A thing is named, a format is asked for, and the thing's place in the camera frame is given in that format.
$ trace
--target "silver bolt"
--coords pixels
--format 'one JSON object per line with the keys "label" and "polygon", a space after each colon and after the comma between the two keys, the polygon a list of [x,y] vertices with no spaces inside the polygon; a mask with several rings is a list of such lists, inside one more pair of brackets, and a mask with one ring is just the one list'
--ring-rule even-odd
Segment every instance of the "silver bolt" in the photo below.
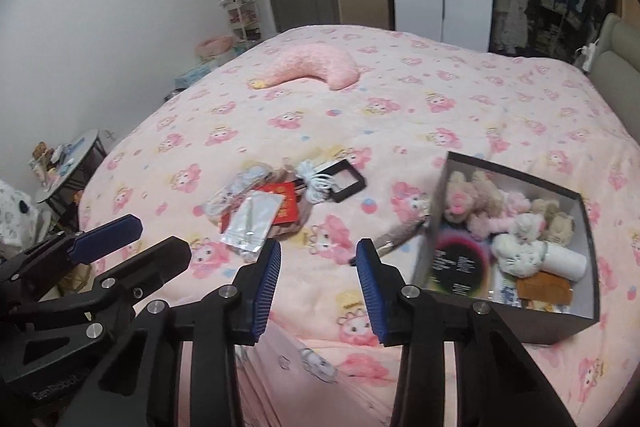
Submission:
{"label": "silver bolt", "polygon": [[162,310],[164,310],[164,302],[163,301],[151,301],[146,306],[146,309],[149,311],[149,313],[153,313],[154,315],[156,315],[156,314],[160,313]]}
{"label": "silver bolt", "polygon": [[491,306],[484,301],[476,301],[472,304],[472,308],[478,315],[486,315],[491,311]]}
{"label": "silver bolt", "polygon": [[417,297],[418,295],[420,295],[420,288],[418,288],[418,286],[414,286],[412,284],[407,284],[405,286],[402,286],[402,289],[400,290],[400,292],[406,298],[413,299],[413,298]]}
{"label": "silver bolt", "polygon": [[220,295],[225,299],[231,298],[237,293],[238,293],[238,288],[236,288],[232,284],[225,284],[218,290],[218,295]]}
{"label": "silver bolt", "polygon": [[102,281],[102,284],[100,284],[100,286],[106,289],[106,288],[111,288],[115,283],[116,283],[116,280],[113,277],[107,277],[107,279]]}
{"label": "silver bolt", "polygon": [[87,326],[86,336],[88,336],[90,339],[97,339],[102,334],[103,330],[104,328],[102,327],[102,324],[100,324],[100,322],[94,322]]}

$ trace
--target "brown plush toy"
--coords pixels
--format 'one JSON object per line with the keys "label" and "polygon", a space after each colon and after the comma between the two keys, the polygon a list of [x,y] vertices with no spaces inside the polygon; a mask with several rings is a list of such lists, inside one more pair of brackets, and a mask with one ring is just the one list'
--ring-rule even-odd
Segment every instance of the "brown plush toy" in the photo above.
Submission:
{"label": "brown plush toy", "polygon": [[498,217],[504,206],[504,196],[486,175],[484,171],[476,171],[471,177],[471,183],[478,191],[476,212],[484,210],[489,217]]}
{"label": "brown plush toy", "polygon": [[444,217],[450,223],[462,223],[476,206],[478,191],[462,172],[452,172],[447,183]]}
{"label": "brown plush toy", "polygon": [[545,216],[547,228],[558,212],[560,212],[560,204],[556,200],[534,200],[531,203],[531,213]]}
{"label": "brown plush toy", "polygon": [[551,220],[548,230],[543,233],[543,239],[566,247],[574,237],[574,218],[564,212],[558,212]]}

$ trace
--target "pink crescent pillow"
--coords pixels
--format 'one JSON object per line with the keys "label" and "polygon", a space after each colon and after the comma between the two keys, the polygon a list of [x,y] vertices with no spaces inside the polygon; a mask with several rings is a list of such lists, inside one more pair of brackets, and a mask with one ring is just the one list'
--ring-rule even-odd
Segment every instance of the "pink crescent pillow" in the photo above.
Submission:
{"label": "pink crescent pillow", "polygon": [[293,44],[278,55],[264,76],[253,81],[253,87],[263,89],[305,76],[320,78],[329,89],[336,90],[355,84],[360,71],[351,55],[341,48],[329,44]]}

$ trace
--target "white cord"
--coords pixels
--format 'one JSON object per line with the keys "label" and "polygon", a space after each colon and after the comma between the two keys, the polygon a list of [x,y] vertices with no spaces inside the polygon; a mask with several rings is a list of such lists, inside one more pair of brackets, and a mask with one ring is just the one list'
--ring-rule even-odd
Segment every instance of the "white cord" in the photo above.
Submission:
{"label": "white cord", "polygon": [[313,163],[303,161],[296,168],[296,176],[302,178],[306,185],[305,197],[311,204],[318,204],[329,198],[329,190],[338,188],[334,177],[329,174],[317,174]]}

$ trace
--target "small black box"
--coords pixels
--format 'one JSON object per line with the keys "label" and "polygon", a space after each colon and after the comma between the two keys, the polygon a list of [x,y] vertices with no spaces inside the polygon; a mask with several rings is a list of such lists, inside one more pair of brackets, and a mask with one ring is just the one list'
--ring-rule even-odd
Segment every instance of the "small black box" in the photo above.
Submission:
{"label": "small black box", "polygon": [[[424,289],[428,286],[440,223],[444,219],[442,214],[449,175],[453,171],[460,171],[470,180],[473,172],[478,169],[491,172],[492,181],[501,190],[517,190],[529,200],[537,198],[558,200],[560,209],[574,218],[574,237],[567,248],[587,257],[584,276],[572,285],[574,297],[569,313],[538,311],[492,302],[492,307],[502,320],[522,343],[528,344],[555,344],[599,322],[598,264],[589,219],[580,194],[530,174],[459,153],[449,152],[447,155],[447,161],[432,194],[430,227],[426,233],[426,241],[418,253],[412,283]],[[446,295],[434,291],[430,293],[438,301],[465,307],[474,300],[465,296]]]}

